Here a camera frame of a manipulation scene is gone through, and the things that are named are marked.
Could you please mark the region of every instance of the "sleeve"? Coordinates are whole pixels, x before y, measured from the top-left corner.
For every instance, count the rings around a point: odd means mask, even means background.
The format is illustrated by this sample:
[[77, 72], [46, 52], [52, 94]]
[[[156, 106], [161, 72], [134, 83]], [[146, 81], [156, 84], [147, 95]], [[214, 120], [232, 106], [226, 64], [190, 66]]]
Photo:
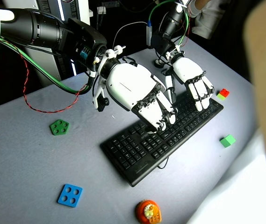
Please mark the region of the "sleeve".
[[195, 7], [195, 1], [196, 0], [191, 0], [188, 4], [188, 13], [191, 18], [195, 18], [201, 12], [201, 10]]

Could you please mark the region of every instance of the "power outlet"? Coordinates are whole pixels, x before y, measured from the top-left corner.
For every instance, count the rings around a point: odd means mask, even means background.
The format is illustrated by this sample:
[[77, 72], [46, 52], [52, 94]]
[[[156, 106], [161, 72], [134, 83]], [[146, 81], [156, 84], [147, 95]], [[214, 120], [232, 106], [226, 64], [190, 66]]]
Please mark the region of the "power outlet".
[[106, 7], [106, 8], [120, 7], [119, 1], [102, 2], [101, 5]]

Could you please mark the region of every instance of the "green toy with holes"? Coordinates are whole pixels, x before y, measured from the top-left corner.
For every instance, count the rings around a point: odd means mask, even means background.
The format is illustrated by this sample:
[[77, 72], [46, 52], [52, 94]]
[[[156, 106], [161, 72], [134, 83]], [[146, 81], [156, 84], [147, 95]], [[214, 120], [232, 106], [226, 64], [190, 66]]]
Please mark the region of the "green toy with holes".
[[66, 134], [68, 128], [69, 128], [69, 123], [64, 120], [56, 120], [53, 124], [50, 125], [50, 129], [53, 135]]

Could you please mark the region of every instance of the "green cube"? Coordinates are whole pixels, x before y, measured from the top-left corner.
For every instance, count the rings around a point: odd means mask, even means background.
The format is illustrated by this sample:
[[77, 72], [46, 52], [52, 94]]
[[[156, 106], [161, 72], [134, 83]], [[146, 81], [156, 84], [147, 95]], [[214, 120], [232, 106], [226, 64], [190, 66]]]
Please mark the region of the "green cube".
[[217, 96], [218, 96], [218, 98], [219, 98], [219, 99], [221, 99], [221, 100], [225, 100], [225, 97], [224, 97], [224, 96], [222, 96], [220, 93], [218, 93], [218, 95], [217, 95]]
[[228, 136], [226, 136], [224, 139], [221, 139], [220, 142], [224, 147], [228, 147], [231, 146], [232, 144], [235, 143], [235, 138], [229, 134]]
[[53, 124], [50, 125], [50, 129], [53, 135], [62, 135], [66, 134], [68, 131], [69, 123], [64, 120], [56, 120]]

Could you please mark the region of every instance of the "dark background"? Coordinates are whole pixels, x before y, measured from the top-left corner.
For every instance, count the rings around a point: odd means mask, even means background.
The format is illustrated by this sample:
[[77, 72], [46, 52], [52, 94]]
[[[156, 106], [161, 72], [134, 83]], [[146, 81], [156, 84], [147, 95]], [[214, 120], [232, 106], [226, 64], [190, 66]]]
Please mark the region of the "dark background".
[[[102, 2], [104, 1], [89, 1], [89, 8], [93, 11], [90, 22], [94, 28], [96, 27], [97, 18], [96, 7], [101, 6]], [[209, 44], [203, 46], [247, 80], [250, 80], [250, 76], [242, 33], [246, 17], [259, 2], [261, 0], [232, 0]], [[153, 30], [158, 28], [164, 14], [169, 11], [172, 5], [173, 3], [166, 3], [154, 11], [151, 17]], [[154, 6], [156, 4], [151, 0], [121, 0], [120, 7], [107, 8], [107, 14], [103, 16], [99, 31], [107, 39], [108, 48], [112, 47], [113, 39], [120, 27], [136, 21], [147, 22]], [[99, 15], [98, 23], [100, 23], [101, 17], [102, 15]], [[183, 29], [180, 30], [176, 33], [176, 36], [182, 35], [183, 32]], [[126, 49], [122, 55], [129, 55], [147, 48], [145, 37], [145, 24], [129, 25], [119, 32], [115, 45], [125, 45]], [[31, 74], [27, 93], [42, 87], [30, 65], [29, 69]], [[25, 75], [26, 69], [20, 56], [0, 45], [0, 105], [22, 96]]]

